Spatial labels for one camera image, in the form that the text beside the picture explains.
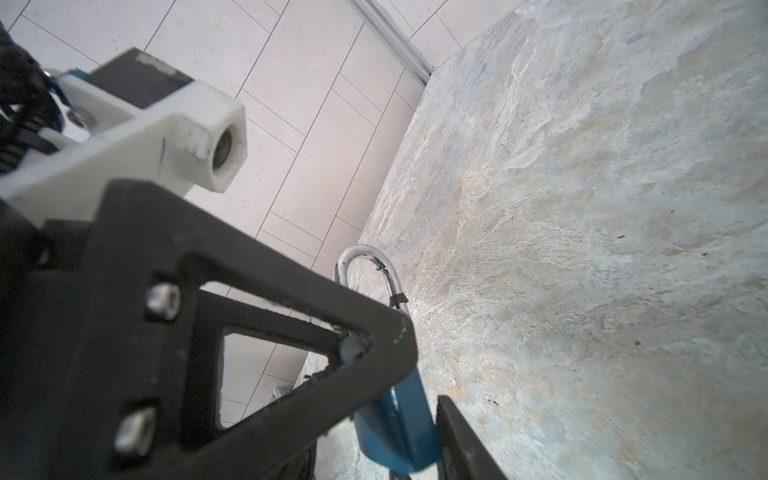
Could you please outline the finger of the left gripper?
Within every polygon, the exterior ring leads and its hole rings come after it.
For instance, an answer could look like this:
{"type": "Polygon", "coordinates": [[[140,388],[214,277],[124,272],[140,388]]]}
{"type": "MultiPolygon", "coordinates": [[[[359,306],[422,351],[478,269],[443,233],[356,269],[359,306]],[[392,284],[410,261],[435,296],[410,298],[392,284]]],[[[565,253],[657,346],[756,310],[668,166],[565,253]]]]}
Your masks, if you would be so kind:
{"type": "Polygon", "coordinates": [[[317,438],[396,383],[396,363],[361,359],[330,368],[230,429],[215,426],[217,360],[193,366],[185,382],[181,479],[267,479],[317,438]]]}
{"type": "Polygon", "coordinates": [[[215,280],[364,335],[368,354],[355,363],[394,384],[417,365],[413,323],[404,314],[299,265],[254,239],[227,246],[189,245],[179,264],[215,280]]]}

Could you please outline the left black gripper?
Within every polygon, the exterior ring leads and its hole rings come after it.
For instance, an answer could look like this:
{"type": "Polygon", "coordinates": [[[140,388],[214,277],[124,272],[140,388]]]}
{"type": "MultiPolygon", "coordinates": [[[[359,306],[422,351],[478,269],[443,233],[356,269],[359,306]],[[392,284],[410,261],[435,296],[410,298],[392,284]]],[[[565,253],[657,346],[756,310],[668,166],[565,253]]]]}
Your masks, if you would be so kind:
{"type": "Polygon", "coordinates": [[[203,212],[111,183],[93,222],[54,225],[56,260],[1,310],[1,475],[99,479],[188,450],[185,380],[203,212]]]}

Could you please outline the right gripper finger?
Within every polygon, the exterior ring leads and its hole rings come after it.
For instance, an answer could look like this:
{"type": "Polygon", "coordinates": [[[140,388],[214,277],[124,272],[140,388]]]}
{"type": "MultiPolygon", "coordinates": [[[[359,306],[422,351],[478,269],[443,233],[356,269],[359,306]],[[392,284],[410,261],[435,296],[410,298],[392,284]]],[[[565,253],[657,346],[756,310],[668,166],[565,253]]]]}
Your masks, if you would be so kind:
{"type": "Polygon", "coordinates": [[[456,404],[446,395],[438,397],[436,426],[442,447],[442,459],[437,463],[440,480],[507,479],[456,404]]]}

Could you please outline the blue padlock with key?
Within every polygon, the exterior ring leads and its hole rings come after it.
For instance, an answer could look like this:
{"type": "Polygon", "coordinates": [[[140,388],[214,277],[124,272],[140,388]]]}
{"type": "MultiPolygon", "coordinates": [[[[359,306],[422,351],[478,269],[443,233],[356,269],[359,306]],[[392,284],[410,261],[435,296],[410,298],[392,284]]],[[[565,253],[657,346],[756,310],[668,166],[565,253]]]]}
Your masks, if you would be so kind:
{"type": "MultiPolygon", "coordinates": [[[[380,250],[365,244],[353,245],[340,255],[334,281],[348,285],[348,268],[355,259],[367,259],[379,270],[388,286],[389,306],[410,314],[408,299],[391,261],[380,250]]],[[[391,479],[409,479],[438,462],[442,449],[420,373],[413,370],[374,401],[354,414],[361,452],[387,468],[391,479]]]]}

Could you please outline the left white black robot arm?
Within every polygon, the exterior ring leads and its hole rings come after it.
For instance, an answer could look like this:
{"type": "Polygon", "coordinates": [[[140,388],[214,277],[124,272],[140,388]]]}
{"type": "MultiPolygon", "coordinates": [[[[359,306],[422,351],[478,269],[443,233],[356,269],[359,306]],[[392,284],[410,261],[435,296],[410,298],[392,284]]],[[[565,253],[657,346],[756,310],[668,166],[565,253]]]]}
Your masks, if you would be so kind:
{"type": "Polygon", "coordinates": [[[1,36],[1,475],[306,479],[346,418],[440,456],[411,320],[186,201],[247,157],[242,104],[131,49],[51,74],[1,36]]]}

